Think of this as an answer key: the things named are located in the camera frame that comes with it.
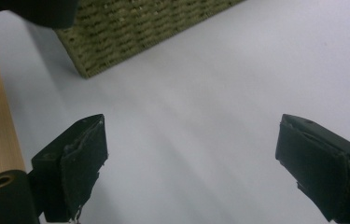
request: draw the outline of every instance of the white tabletop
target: white tabletop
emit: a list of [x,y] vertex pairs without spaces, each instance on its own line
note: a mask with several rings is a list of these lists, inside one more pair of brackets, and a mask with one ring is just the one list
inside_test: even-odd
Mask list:
[[88,80],[53,31],[1,12],[0,70],[28,171],[105,115],[83,224],[327,222],[274,152],[284,113],[350,141],[350,0],[245,1]]

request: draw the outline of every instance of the black object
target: black object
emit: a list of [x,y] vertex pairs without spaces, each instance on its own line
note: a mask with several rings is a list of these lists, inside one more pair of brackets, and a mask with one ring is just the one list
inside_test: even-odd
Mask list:
[[78,219],[107,160],[105,118],[81,119],[32,158],[34,170],[0,174],[0,224]]
[[276,159],[327,221],[350,223],[350,142],[324,127],[283,115]]
[[69,28],[74,23],[77,0],[0,0],[1,10],[11,10],[38,25]]

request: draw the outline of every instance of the white table surface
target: white table surface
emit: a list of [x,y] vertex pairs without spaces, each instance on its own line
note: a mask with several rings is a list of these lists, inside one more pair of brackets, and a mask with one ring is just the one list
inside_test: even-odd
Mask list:
[[350,0],[248,0],[88,80],[50,29],[1,12],[0,70],[28,171],[105,115],[83,224],[327,223],[274,152],[284,113],[350,141]]

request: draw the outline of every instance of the woven box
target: woven box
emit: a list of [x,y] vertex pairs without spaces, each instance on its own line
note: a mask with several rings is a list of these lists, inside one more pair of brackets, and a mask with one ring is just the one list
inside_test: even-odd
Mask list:
[[74,26],[55,32],[88,78],[241,1],[80,0]]

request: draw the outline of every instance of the green textured box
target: green textured box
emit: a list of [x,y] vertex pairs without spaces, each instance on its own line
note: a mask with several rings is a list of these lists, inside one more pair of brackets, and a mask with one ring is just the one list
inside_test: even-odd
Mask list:
[[80,0],[72,28],[56,30],[85,78],[243,0]]

